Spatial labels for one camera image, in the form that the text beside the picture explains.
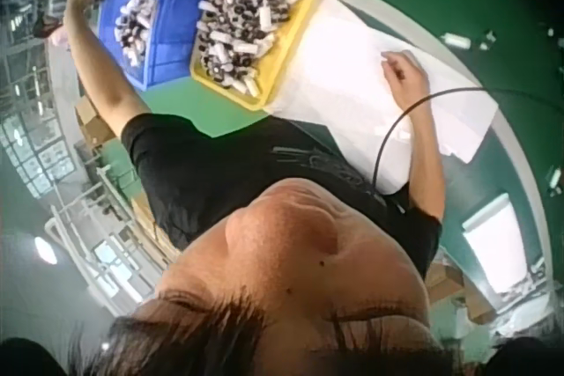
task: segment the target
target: ceiling light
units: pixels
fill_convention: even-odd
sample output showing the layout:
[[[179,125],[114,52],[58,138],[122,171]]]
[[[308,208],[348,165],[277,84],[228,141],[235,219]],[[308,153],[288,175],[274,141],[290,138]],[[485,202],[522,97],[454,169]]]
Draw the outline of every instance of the ceiling light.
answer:
[[[495,292],[510,291],[527,276],[523,237],[508,194],[479,210],[463,228]]]
[[[57,263],[55,251],[53,251],[52,246],[42,237],[35,237],[35,247],[37,248],[39,257],[45,262],[49,264]]]

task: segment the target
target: white paper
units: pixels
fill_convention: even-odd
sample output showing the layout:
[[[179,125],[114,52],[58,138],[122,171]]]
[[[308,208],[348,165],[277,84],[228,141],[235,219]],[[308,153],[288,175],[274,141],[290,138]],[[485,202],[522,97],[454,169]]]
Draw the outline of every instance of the white paper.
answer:
[[[427,72],[431,92],[475,86],[431,55],[366,26],[338,0],[322,0],[266,110],[327,126],[347,160],[371,179],[383,135],[402,112],[383,77],[381,52],[401,50],[410,50]],[[497,111],[495,101],[484,92],[458,92],[431,105],[442,154],[470,162]],[[405,118],[385,147],[377,184],[383,194],[408,180],[411,133]]]

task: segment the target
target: blue plastic crate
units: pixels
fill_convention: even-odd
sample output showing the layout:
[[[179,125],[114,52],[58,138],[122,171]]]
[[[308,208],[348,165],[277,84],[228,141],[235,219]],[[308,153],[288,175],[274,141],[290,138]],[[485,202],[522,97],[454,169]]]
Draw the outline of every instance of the blue plastic crate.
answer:
[[[129,0],[105,0],[100,11],[98,36],[122,66],[128,80],[139,90],[189,76],[189,57],[196,38],[200,0],[158,0],[147,42],[145,61],[137,68],[123,56],[115,41],[115,20]]]

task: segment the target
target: white object on floor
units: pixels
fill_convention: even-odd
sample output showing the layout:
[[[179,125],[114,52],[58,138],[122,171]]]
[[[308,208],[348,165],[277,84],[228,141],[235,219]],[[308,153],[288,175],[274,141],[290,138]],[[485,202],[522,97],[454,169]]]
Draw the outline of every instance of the white object on floor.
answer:
[[[441,38],[445,44],[448,44],[453,48],[463,48],[464,50],[468,50],[472,45],[471,40],[468,37],[463,37],[462,35],[445,33],[441,36]]]
[[[463,228],[464,237],[495,292],[507,292],[526,278],[523,238],[507,193],[464,222]]]
[[[276,99],[265,109],[282,118],[327,126],[349,163],[371,180],[383,134],[401,115],[383,76],[381,52],[406,49],[427,72],[431,92],[476,86],[431,55],[369,28],[338,0],[321,0]],[[442,154],[469,163],[497,104],[485,92],[458,92],[431,103]],[[408,181],[411,133],[406,118],[384,148],[377,179],[383,194],[398,191]]]

